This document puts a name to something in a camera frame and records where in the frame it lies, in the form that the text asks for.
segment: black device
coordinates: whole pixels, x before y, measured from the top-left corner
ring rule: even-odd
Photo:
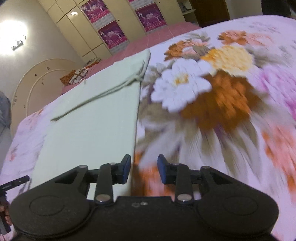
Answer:
[[[6,202],[6,194],[7,194],[6,192],[8,190],[13,189],[21,184],[24,184],[29,180],[30,180],[29,176],[24,176],[24,177],[18,178],[16,180],[13,180],[11,182],[1,185],[0,186],[0,202],[2,204],[4,204]],[[1,217],[0,231],[1,231],[1,234],[5,235],[5,234],[9,233],[11,231],[11,229],[5,220],[4,212],[0,212],[0,217]]]
[[[96,170],[82,165],[12,202],[14,240],[276,240],[270,232],[279,210],[268,195],[211,167],[190,170],[163,155],[157,165],[162,182],[176,185],[174,201],[134,196],[113,201],[112,185],[127,182],[129,155]],[[90,183],[96,183],[94,201],[86,199]],[[193,199],[192,184],[199,184],[200,200]]]

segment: wall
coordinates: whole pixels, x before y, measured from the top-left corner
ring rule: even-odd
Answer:
[[[37,0],[7,0],[0,6],[0,22],[17,20],[27,27],[24,45],[0,53],[0,90],[11,100],[22,76],[35,64],[65,58],[83,64]]]
[[[261,0],[225,0],[231,19],[262,15]]]

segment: pink poster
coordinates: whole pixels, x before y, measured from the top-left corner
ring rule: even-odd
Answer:
[[[109,9],[104,4],[103,0],[89,0],[83,4],[81,10],[84,11],[85,15],[94,23],[110,13]]]
[[[102,27],[100,30],[98,30],[98,33],[105,41],[109,49],[112,49],[128,40],[116,21],[113,21]]]
[[[136,10],[136,14],[143,24],[146,32],[166,25],[165,20],[156,3]]]

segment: glowing light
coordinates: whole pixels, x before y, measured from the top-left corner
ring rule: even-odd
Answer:
[[[0,23],[0,54],[12,54],[12,47],[20,40],[25,40],[26,26],[19,21],[4,21]]]

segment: bed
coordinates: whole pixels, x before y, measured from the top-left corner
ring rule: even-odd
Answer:
[[[296,21],[248,17],[144,46],[151,56],[139,96],[131,194],[173,195],[157,174],[159,154],[191,169],[211,166],[270,195],[280,209],[272,234],[294,240]],[[94,66],[88,78],[102,69]],[[1,183],[32,174],[61,100],[20,123]],[[8,200],[27,187],[11,190]]]

